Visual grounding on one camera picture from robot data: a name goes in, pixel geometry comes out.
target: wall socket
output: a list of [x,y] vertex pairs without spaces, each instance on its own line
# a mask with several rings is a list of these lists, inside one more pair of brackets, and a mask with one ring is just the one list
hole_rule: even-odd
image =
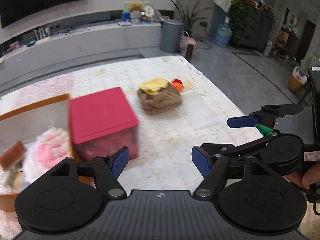
[[201,27],[207,27],[207,25],[208,25],[208,23],[206,23],[206,22],[202,22],[202,21],[200,22]]

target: red toy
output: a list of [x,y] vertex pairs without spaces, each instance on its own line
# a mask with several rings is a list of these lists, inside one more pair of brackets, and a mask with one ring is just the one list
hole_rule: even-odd
[[137,126],[138,119],[119,87],[70,101],[71,139],[85,160],[113,155],[123,146],[129,148],[131,159],[136,158]]
[[175,83],[175,82],[177,82],[177,83],[179,83],[179,84],[181,84],[182,85],[182,81],[180,80],[180,79],[174,79],[173,81],[172,81],[172,83]]

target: brown fuzzy cloth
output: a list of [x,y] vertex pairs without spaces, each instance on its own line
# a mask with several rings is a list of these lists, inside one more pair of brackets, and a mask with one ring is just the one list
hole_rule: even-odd
[[181,95],[176,87],[169,85],[159,90],[157,95],[148,95],[142,89],[138,90],[143,109],[148,114],[157,114],[182,103]]

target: blue water bottle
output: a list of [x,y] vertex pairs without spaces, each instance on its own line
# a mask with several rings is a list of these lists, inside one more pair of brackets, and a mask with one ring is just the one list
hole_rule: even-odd
[[230,18],[226,17],[224,23],[219,25],[216,32],[216,36],[213,41],[214,44],[219,45],[221,47],[228,46],[232,36],[232,30],[229,27],[229,21]]

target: clear plastic bag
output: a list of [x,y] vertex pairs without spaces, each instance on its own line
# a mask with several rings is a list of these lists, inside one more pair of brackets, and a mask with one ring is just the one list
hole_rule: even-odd
[[305,85],[308,81],[307,76],[296,66],[293,71],[292,75],[303,85]]

